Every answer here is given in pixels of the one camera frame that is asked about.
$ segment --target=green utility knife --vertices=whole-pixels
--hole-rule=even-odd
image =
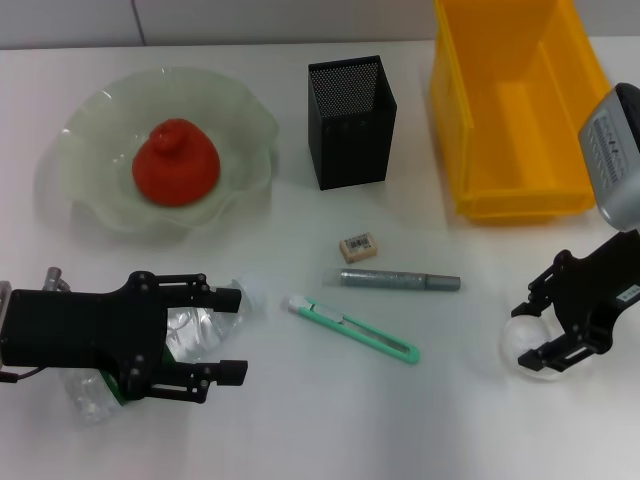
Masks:
[[[289,298],[289,310],[407,363],[420,361],[420,350],[410,343],[320,305],[311,298],[292,295]]]

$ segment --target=label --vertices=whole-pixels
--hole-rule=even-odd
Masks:
[[[637,285],[631,285],[616,298],[624,303],[627,303],[636,298],[638,294],[640,294],[640,287]]]
[[[371,248],[371,242],[369,242],[369,235],[364,233],[357,237],[345,240],[349,253],[355,253],[358,250],[364,250],[365,248]]]

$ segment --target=eraser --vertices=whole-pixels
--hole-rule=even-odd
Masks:
[[[357,237],[348,238],[340,242],[340,251],[347,263],[359,262],[365,258],[375,257],[378,246],[370,233],[363,233]]]

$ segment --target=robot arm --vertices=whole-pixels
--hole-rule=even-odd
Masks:
[[[239,290],[211,291],[203,274],[134,272],[122,288],[105,294],[70,292],[56,268],[49,269],[43,290],[11,291],[3,282],[0,359],[35,370],[0,372],[0,382],[15,383],[46,367],[97,368],[116,379],[125,400],[204,403],[211,382],[242,385],[247,362],[168,361],[167,309],[193,306],[236,313],[240,299]]]
[[[584,259],[567,250],[529,285],[528,302],[512,317],[553,305],[564,330],[559,338],[529,350],[518,363],[533,371],[562,372],[613,344],[620,314],[640,300],[640,89],[619,84],[580,132],[596,202],[620,232]]]

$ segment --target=white wall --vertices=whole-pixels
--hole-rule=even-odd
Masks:
[[[0,0],[0,49],[141,44],[130,0]]]
[[[574,0],[589,35],[640,35],[640,0]]]
[[[141,45],[133,0],[0,0],[0,49]],[[574,0],[590,35],[640,35],[640,0]],[[433,38],[432,0],[135,0],[149,45]]]
[[[148,45],[433,38],[433,0],[135,0]],[[574,0],[590,35],[640,35],[640,0]]]

